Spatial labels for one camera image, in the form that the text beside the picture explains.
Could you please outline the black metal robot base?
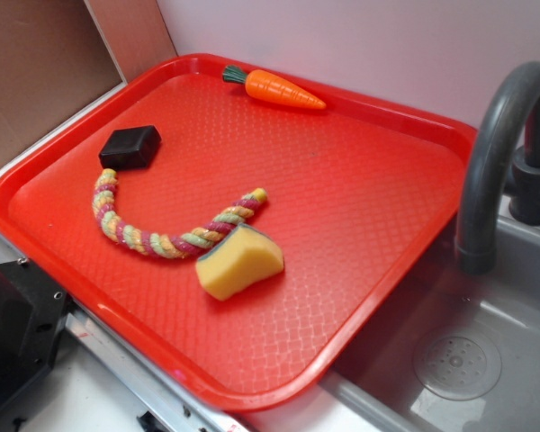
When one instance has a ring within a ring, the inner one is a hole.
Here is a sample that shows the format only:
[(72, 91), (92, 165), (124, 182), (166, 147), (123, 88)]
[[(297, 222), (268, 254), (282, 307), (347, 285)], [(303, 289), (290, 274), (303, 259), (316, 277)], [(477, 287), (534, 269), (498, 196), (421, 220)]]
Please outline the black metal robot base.
[(0, 414), (53, 369), (68, 303), (38, 265), (0, 264)]

